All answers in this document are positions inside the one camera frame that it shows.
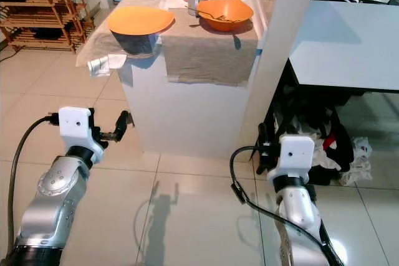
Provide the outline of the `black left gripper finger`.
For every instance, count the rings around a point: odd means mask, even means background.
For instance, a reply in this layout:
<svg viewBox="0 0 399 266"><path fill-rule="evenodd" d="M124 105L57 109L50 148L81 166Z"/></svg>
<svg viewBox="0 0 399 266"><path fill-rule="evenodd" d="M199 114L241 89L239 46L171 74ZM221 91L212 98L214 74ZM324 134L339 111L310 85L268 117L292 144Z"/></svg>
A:
<svg viewBox="0 0 399 266"><path fill-rule="evenodd" d="M125 135L128 124L132 123L132 117L128 110L122 110L120 112L119 118L117 118L116 126L115 126L115 141L120 141Z"/></svg>

